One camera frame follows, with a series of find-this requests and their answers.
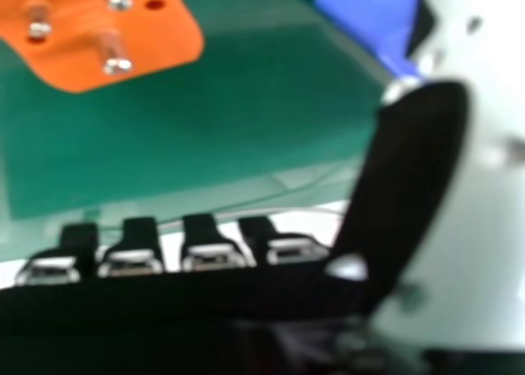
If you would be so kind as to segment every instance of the orange plate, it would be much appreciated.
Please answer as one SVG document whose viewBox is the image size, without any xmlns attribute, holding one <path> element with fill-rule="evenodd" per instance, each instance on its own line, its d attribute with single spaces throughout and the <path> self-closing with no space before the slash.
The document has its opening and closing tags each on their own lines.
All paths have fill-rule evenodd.
<svg viewBox="0 0 525 375">
<path fill-rule="evenodd" d="M 28 33 L 28 7 L 36 2 L 48 5 L 52 25 L 42 43 Z M 0 0 L 0 34 L 42 80 L 75 93 L 199 58 L 203 35 L 182 0 L 133 2 L 127 11 L 113 11 L 107 0 Z M 103 72 L 99 35 L 108 31 L 120 36 L 131 72 Z"/>
</svg>

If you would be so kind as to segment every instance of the white plastic part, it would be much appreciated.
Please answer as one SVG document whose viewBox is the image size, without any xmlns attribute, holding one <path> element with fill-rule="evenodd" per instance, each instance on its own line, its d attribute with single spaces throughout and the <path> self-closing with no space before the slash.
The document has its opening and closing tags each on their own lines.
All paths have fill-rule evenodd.
<svg viewBox="0 0 525 375">
<path fill-rule="evenodd" d="M 391 296 L 372 326 L 427 348 L 522 350 L 525 163 L 505 160 L 519 161 L 510 144 L 525 140 L 523 0 L 428 1 L 439 23 L 417 55 L 442 51 L 431 79 L 466 84 L 468 129 L 441 208 L 399 281 L 425 299 L 408 313 Z"/>
</svg>

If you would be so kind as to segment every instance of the blue object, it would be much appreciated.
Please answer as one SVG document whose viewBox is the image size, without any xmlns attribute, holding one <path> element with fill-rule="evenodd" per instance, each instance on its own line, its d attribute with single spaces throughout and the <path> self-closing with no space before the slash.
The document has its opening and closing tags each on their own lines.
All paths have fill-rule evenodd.
<svg viewBox="0 0 525 375">
<path fill-rule="evenodd" d="M 418 0 L 315 0 L 316 6 L 394 75 L 418 75 L 405 57 Z"/>
</svg>

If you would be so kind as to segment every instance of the green mat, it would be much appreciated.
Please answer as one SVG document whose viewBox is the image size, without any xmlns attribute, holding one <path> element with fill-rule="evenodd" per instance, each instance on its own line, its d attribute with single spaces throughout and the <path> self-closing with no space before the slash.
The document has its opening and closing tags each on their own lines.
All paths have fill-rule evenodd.
<svg viewBox="0 0 525 375">
<path fill-rule="evenodd" d="M 305 0 L 185 1 L 202 59 L 86 94 L 48 87 L 0 48 L 3 258 L 82 218 L 307 205 L 349 190 L 330 174 L 364 150 L 381 92 L 351 42 Z"/>
</svg>

